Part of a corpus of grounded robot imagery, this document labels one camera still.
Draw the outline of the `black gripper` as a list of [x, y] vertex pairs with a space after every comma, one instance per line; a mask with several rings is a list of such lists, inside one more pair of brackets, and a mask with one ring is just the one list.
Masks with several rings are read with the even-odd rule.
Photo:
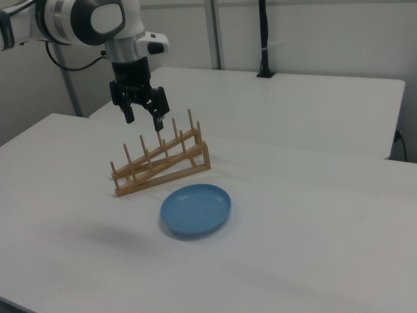
[[115, 79], [109, 83], [113, 104], [119, 106], [128, 124], [135, 121], [132, 103], [142, 105], [152, 115], [156, 132], [164, 128], [169, 104], [163, 87], [151, 87], [146, 57], [129, 63], [112, 63]]

